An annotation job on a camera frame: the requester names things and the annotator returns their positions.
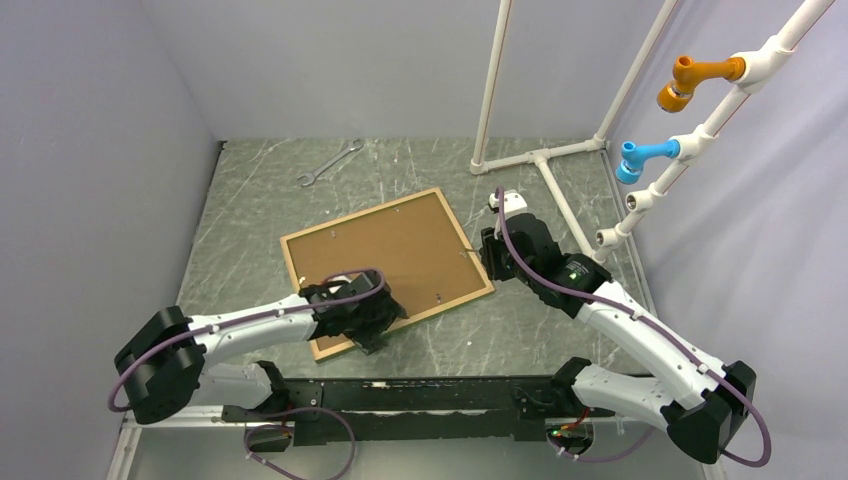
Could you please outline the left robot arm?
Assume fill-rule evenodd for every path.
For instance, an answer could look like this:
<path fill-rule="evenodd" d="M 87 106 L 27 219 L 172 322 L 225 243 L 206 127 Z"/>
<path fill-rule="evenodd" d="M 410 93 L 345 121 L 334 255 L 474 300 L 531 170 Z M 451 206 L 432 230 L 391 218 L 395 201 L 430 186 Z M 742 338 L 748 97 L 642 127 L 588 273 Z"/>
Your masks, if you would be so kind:
<path fill-rule="evenodd" d="M 281 418 L 291 389 L 271 361 L 235 365 L 235 357 L 283 343 L 344 337 L 366 354 L 407 318 L 382 271 L 352 270 L 257 307 L 215 315 L 186 315 L 178 306 L 157 312 L 117 353 L 119 380 L 109 410 L 155 424 L 194 406 L 232 406 L 264 420 Z"/>

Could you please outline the green wooden photo frame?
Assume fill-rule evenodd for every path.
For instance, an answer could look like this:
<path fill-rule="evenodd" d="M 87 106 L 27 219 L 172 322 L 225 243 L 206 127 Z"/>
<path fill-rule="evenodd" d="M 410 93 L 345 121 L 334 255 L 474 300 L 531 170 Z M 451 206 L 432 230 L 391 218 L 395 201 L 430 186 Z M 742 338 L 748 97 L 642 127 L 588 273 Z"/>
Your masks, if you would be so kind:
<path fill-rule="evenodd" d="M 389 201 L 281 237 L 294 289 L 342 271 L 380 269 L 407 311 L 383 339 L 493 292 L 456 215 L 438 188 Z"/>

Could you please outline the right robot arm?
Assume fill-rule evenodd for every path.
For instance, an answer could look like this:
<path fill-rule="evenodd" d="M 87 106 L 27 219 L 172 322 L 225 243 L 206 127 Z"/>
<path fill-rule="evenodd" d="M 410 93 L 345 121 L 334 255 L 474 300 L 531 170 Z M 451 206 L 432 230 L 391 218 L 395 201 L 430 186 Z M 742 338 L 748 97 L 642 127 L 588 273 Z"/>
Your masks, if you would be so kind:
<path fill-rule="evenodd" d="M 644 310 L 610 272 L 581 253 L 564 253 L 532 214 L 512 216 L 480 233 L 487 276 L 517 279 L 545 305 L 612 340 L 649 374 L 609 371 L 569 359 L 553 376 L 551 401 L 574 415 L 600 408 L 664 431 L 690 458 L 714 464 L 749 417 L 756 372 L 704 352 Z"/>

